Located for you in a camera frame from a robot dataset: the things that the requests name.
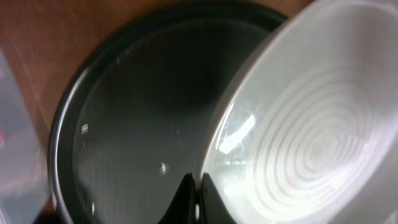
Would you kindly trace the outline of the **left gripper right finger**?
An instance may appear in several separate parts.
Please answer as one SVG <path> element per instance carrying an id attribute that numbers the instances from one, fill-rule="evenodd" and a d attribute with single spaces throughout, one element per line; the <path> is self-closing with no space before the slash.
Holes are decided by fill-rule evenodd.
<path id="1" fill-rule="evenodd" d="M 215 183 L 207 173 L 203 174 L 198 193 L 200 224 L 236 224 L 226 209 Z"/>

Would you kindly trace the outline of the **light grey plate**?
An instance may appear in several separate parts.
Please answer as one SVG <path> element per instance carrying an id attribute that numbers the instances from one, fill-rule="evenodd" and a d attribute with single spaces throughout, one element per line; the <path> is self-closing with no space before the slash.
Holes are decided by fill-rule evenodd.
<path id="1" fill-rule="evenodd" d="M 397 222 L 397 1 L 314 1 L 248 57 L 202 172 L 236 223 Z"/>

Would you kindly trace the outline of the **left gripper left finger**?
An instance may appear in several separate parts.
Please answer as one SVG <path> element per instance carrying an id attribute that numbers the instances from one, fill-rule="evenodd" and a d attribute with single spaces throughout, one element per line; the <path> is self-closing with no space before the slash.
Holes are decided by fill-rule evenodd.
<path id="1" fill-rule="evenodd" d="M 192 174 L 186 174 L 159 224 L 194 224 L 195 200 L 195 180 Z"/>

